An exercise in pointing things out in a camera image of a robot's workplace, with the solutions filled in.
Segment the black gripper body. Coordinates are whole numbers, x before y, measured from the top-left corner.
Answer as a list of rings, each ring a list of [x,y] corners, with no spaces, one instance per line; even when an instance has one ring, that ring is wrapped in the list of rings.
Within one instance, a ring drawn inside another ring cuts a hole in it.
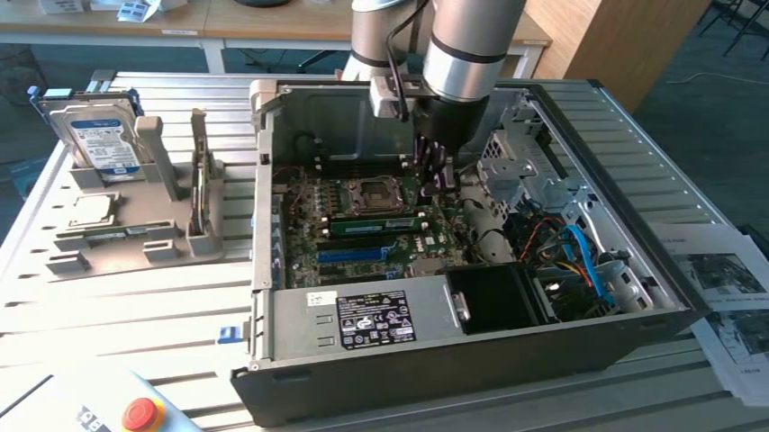
[[[458,152],[476,136],[490,97],[457,102],[445,98],[421,98],[414,104],[416,135]]]

